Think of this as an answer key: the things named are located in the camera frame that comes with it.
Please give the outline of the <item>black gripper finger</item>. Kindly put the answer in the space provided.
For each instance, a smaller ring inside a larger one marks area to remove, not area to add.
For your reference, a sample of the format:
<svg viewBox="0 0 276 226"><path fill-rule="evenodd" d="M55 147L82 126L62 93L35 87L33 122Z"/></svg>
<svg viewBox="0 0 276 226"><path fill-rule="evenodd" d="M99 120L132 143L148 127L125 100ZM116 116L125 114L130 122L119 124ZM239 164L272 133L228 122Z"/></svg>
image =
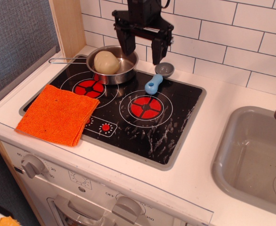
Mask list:
<svg viewBox="0 0 276 226"><path fill-rule="evenodd" d="M152 62L158 65L166 57L168 47L172 44L172 33L157 33L152 37Z"/></svg>
<svg viewBox="0 0 276 226"><path fill-rule="evenodd" d="M115 30L123 53L127 56L132 54L135 50L135 36L132 34L131 29L116 25Z"/></svg>

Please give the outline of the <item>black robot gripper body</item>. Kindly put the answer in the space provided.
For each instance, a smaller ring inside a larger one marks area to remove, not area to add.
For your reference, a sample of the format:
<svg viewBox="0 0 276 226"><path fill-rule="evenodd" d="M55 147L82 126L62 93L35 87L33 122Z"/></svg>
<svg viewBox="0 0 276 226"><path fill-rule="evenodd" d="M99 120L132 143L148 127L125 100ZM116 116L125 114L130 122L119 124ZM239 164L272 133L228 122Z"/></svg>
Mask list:
<svg viewBox="0 0 276 226"><path fill-rule="evenodd" d="M163 6L160 0L129 0L128 10L114 10L115 30L119 40L128 40L136 36L152 40L171 40L174 26L161 16Z"/></svg>

